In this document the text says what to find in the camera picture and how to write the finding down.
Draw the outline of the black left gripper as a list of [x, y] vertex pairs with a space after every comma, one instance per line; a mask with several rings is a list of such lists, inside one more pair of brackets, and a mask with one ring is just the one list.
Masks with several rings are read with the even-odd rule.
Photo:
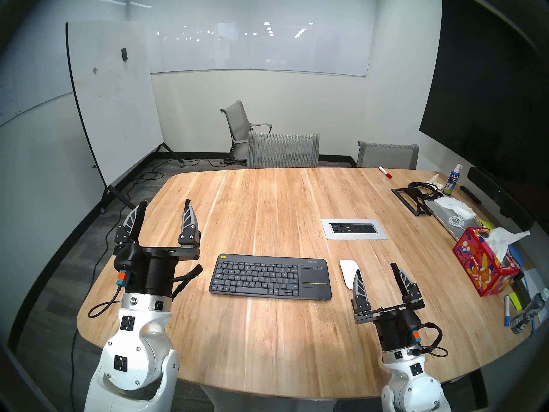
[[147, 201], [141, 201], [118, 225], [115, 243], [114, 268], [119, 272], [116, 285], [125, 293], [156, 296], [177, 296], [188, 283], [200, 274], [200, 264], [189, 273], [175, 276], [180, 261], [198, 260], [200, 238], [198, 220], [190, 204], [185, 199], [182, 214], [179, 247], [143, 247], [139, 235], [144, 223]]

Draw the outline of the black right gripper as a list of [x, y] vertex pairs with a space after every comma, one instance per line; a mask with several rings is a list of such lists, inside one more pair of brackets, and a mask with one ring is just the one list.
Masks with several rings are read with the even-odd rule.
[[415, 311], [425, 307], [418, 285], [396, 263], [390, 266], [403, 304], [372, 309], [360, 269], [356, 270], [352, 287], [355, 323], [374, 323], [383, 352], [406, 349], [421, 341], [417, 332], [422, 323]]

